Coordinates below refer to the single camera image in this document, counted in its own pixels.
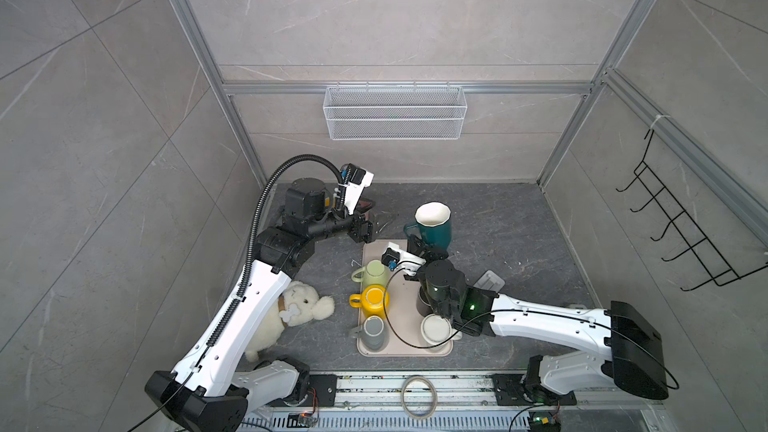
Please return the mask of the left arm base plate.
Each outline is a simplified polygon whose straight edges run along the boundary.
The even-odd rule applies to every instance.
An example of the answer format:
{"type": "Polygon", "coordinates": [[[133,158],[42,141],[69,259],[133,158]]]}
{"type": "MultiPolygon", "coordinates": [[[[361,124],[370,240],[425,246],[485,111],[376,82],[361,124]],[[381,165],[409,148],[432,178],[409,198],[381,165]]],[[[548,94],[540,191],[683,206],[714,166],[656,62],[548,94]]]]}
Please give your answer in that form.
{"type": "Polygon", "coordinates": [[[335,374],[301,375],[292,392],[281,399],[285,405],[332,407],[335,404],[338,376],[335,374]]]}

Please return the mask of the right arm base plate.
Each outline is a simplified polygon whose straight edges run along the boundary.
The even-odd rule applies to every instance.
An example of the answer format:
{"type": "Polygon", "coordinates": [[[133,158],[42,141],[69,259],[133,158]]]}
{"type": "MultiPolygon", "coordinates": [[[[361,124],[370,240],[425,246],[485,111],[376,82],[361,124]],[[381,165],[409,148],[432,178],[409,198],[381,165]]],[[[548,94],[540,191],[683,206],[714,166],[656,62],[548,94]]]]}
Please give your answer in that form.
{"type": "Polygon", "coordinates": [[[493,392],[499,406],[575,406],[573,392],[558,395],[540,385],[527,385],[522,374],[492,374],[493,392]]]}

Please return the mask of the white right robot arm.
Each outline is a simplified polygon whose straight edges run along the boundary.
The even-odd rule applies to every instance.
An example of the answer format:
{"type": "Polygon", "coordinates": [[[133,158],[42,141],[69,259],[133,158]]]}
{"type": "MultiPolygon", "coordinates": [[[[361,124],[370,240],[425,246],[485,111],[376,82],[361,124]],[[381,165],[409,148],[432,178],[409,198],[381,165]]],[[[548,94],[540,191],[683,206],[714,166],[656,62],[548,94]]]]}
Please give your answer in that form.
{"type": "Polygon", "coordinates": [[[564,308],[473,287],[444,250],[427,245],[402,250],[391,243],[382,259],[392,272],[419,282],[451,336],[523,337],[570,348],[568,354],[530,359],[522,380],[530,401],[610,384],[663,401],[679,387],[664,365],[661,334],[626,302],[564,308]]]}

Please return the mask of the dark green mug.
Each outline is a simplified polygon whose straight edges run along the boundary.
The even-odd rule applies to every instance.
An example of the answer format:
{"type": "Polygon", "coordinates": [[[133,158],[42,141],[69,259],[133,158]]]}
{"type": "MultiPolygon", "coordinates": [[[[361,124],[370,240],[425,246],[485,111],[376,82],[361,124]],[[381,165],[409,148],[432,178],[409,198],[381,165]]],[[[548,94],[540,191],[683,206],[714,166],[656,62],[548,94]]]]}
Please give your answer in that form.
{"type": "Polygon", "coordinates": [[[417,229],[427,245],[447,250],[452,241],[451,210],[441,202],[429,202],[417,208],[414,222],[403,227],[403,233],[410,236],[410,230],[417,229]]]}

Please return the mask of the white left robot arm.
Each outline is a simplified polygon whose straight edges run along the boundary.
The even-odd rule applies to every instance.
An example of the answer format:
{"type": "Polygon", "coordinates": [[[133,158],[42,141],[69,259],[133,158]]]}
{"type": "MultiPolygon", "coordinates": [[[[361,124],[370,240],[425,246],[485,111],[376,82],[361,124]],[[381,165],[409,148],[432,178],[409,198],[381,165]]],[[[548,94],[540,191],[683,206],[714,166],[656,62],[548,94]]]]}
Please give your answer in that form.
{"type": "Polygon", "coordinates": [[[277,222],[251,237],[241,277],[205,333],[172,370],[152,374],[145,391],[168,419],[188,431],[235,431],[261,406],[305,399],[309,368],[300,361],[276,359],[250,372],[237,366],[260,327],[299,314],[285,295],[317,241],[347,234],[371,242],[373,224],[358,202],[373,175],[347,166],[340,177],[336,205],[319,180],[291,185],[277,222]]]}

